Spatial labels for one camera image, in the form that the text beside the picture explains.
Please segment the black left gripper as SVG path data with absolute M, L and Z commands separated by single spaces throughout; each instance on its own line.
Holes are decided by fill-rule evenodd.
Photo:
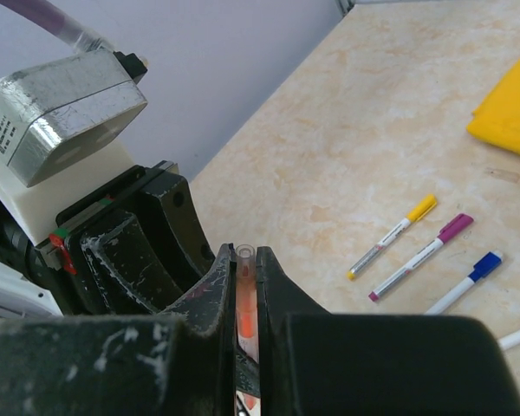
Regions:
M 133 166 L 59 212 L 40 244 L 0 201 L 0 316 L 158 313 L 213 262 L 169 162 Z

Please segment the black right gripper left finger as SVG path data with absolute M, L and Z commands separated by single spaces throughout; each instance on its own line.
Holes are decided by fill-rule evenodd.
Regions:
M 232 415 L 233 251 L 157 315 L 0 319 L 0 415 Z

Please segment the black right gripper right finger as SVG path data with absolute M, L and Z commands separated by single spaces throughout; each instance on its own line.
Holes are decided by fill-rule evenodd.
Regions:
M 264 415 L 520 415 L 488 328 L 462 316 L 332 314 L 257 251 Z

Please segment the orange pink highlighter pen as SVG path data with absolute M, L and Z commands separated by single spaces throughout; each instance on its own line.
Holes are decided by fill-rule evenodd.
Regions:
M 237 279 L 236 301 L 238 344 L 257 364 L 259 360 L 257 291 L 256 281 L 252 277 Z

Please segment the clear pen cap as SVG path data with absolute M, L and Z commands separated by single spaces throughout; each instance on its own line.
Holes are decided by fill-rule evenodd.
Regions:
M 257 353 L 256 252 L 248 244 L 236 248 L 237 334 L 247 353 Z

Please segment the white yellow whiteboard marker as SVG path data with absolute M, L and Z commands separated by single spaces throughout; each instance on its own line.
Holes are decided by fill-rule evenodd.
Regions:
M 382 251 L 384 251 L 414 223 L 410 223 L 406 219 L 406 216 L 404 216 L 382 239 L 380 239 L 348 270 L 348 279 L 354 280 L 377 256 L 381 254 Z

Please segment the white blue-end pen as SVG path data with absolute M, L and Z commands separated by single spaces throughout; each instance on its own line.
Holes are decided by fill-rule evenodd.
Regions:
M 473 286 L 474 283 L 468 276 L 460 281 L 456 286 L 450 289 L 444 296 L 436 301 L 424 315 L 441 315 L 446 312 L 456 301 L 465 295 Z

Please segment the small blue pen cap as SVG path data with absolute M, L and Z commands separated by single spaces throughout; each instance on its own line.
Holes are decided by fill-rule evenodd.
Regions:
M 503 254 L 499 251 L 489 251 L 480 258 L 472 267 L 472 272 L 468 277 L 474 282 L 486 278 L 503 262 Z

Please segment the white purple-end pen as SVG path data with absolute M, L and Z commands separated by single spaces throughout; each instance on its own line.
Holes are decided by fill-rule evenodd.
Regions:
M 378 302 L 387 292 L 393 289 L 405 277 L 415 271 L 423 262 L 427 261 L 432 255 L 439 251 L 443 244 L 435 237 L 429 244 L 418 251 L 410 260 L 403 264 L 390 277 L 388 277 L 381 285 L 372 290 L 368 298 L 372 302 Z

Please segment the thin white yellow-end pen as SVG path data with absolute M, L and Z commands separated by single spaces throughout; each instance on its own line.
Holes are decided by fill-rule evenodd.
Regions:
M 503 351 L 520 345 L 520 329 L 500 338 L 498 344 Z

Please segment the yellow marker cap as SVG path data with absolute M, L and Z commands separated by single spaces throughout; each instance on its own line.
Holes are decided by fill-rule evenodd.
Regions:
M 410 223 L 420 221 L 427 213 L 429 213 L 438 201 L 433 194 L 426 195 L 410 212 L 407 213 L 406 219 Z

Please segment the purple marker cap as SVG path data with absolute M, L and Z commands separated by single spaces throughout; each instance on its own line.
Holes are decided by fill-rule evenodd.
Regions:
M 451 239 L 455 238 L 460 232 L 470 226 L 473 222 L 474 218 L 470 215 L 459 213 L 439 231 L 437 239 L 439 239 L 443 244 L 446 244 Z

